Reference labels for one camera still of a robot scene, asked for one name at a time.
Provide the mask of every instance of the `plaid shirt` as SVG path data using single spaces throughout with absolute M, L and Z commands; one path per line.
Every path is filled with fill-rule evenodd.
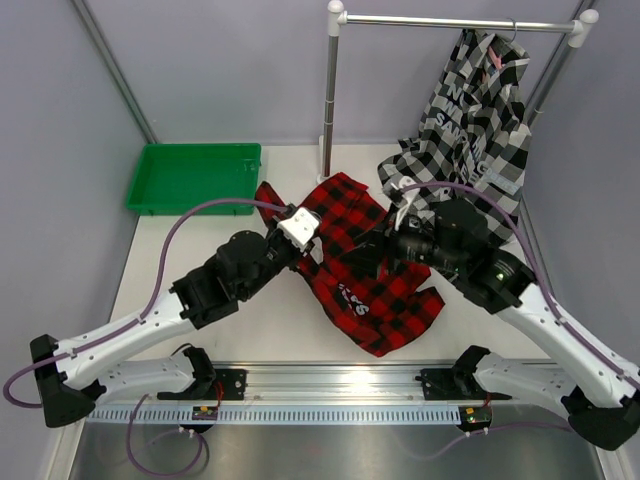
M 501 57 L 499 70 L 489 47 Z M 518 84 L 528 63 L 519 45 L 463 30 L 422 115 L 419 138 L 400 140 L 402 153 L 378 166 L 382 184 L 402 176 L 461 183 L 488 195 L 517 223 L 531 141 Z M 432 222 L 433 203 L 459 196 L 484 214 L 496 244 L 511 237 L 502 216 L 467 193 L 422 189 L 409 213 Z
M 322 218 L 319 238 L 322 263 L 311 255 L 297 271 L 311 287 L 333 324 L 367 352 L 381 357 L 418 338 L 431 326 L 444 301 L 435 288 L 416 289 L 431 275 L 428 267 L 402 264 L 397 274 L 374 279 L 356 275 L 340 261 L 355 247 L 354 239 L 382 222 L 386 211 L 367 187 L 344 173 L 319 185 L 301 206 Z M 256 200 L 284 205 L 271 185 L 263 183 Z M 272 212 L 260 210 L 265 223 Z

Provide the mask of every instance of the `clothing rack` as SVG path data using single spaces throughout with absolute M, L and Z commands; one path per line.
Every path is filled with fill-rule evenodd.
M 457 20 L 448 18 L 421 18 L 421 17 L 395 17 L 380 15 L 354 15 L 347 13 L 340 0 L 331 0 L 328 5 L 329 10 L 329 59 L 327 62 L 327 93 L 324 108 L 324 133 L 321 138 L 322 144 L 322 173 L 318 181 L 331 176 L 331 149 L 333 147 L 333 113 L 335 107 L 336 91 L 336 66 L 338 63 L 338 40 L 340 38 L 340 27 L 348 24 L 355 25 L 396 25 L 405 27 L 435 27 L 435 28 L 481 28 L 485 30 L 502 30 L 517 32 L 549 32 L 563 33 L 569 36 L 569 40 L 561 48 L 560 63 L 556 65 L 556 73 L 549 75 L 537 86 L 544 95 L 539 97 L 535 106 L 527 115 L 529 125 L 536 116 L 541 113 L 542 103 L 546 100 L 553 83 L 558 78 L 568 59 L 570 52 L 580 48 L 584 43 L 589 31 L 598 21 L 596 10 L 585 10 L 577 20 L 567 23 L 543 23 L 543 22 L 519 22 L 516 20 Z

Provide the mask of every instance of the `black and white checkered shirt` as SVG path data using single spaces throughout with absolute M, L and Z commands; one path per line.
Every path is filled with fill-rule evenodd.
M 488 48 L 501 57 L 496 69 Z M 418 138 L 402 139 L 402 153 L 378 166 L 383 186 L 398 177 L 416 182 L 450 181 L 474 187 L 518 220 L 524 170 L 531 141 L 522 123 L 518 83 L 527 52 L 498 35 L 463 30 L 427 105 Z M 501 244 L 511 230 L 484 200 L 450 189 L 423 189 L 410 213 L 432 220 L 434 202 L 462 196 L 483 212 L 492 240 Z

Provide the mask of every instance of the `gray wall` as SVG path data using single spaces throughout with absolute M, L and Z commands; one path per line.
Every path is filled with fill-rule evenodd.
M 558 298 L 638 363 L 640 2 L 603 0 L 598 10 L 536 125 L 525 196 Z
M 89 0 L 165 142 L 315 143 L 322 133 L 328 0 Z M 352 13 L 568 20 L 577 0 L 345 0 Z M 349 25 L 336 93 L 339 142 L 414 134 L 459 30 Z M 557 42 L 519 33 L 526 93 Z
M 136 218 L 123 208 L 143 141 L 66 0 L 0 15 L 0 379 L 29 341 L 105 323 Z M 38 395 L 29 377 L 14 392 Z M 2 478 L 36 479 L 55 435 L 0 400 Z

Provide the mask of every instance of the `metal floor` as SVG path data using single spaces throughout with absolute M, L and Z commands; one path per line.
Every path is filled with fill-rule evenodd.
M 494 425 L 558 419 L 542 409 L 497 406 Z M 173 427 L 140 425 L 134 450 Z M 70 479 L 147 479 L 126 460 L 126 426 L 87 424 Z M 595 450 L 573 433 L 521 428 L 465 439 L 429 460 L 462 435 L 454 426 L 218 425 L 205 434 L 208 461 L 184 478 L 215 480 L 596 480 L 604 479 Z M 160 440 L 137 454 L 158 472 L 180 470 L 196 441 Z

